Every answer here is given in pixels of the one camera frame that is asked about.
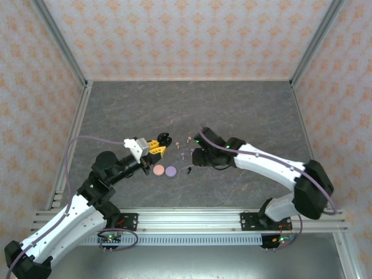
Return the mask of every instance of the patterned wallpaper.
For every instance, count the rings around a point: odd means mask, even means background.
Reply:
[[[0,1],[0,277],[4,246],[45,208],[81,88],[29,0]]]
[[[348,0],[296,94],[314,155],[335,185],[372,274],[372,5]]]
[[[285,79],[332,0],[46,0],[87,79]]]

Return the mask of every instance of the small purple object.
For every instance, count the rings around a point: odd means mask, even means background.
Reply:
[[[176,170],[175,167],[170,166],[170,167],[167,167],[167,168],[165,169],[165,174],[166,174],[168,177],[174,177],[174,176],[176,176],[176,174],[177,174],[177,170]]]

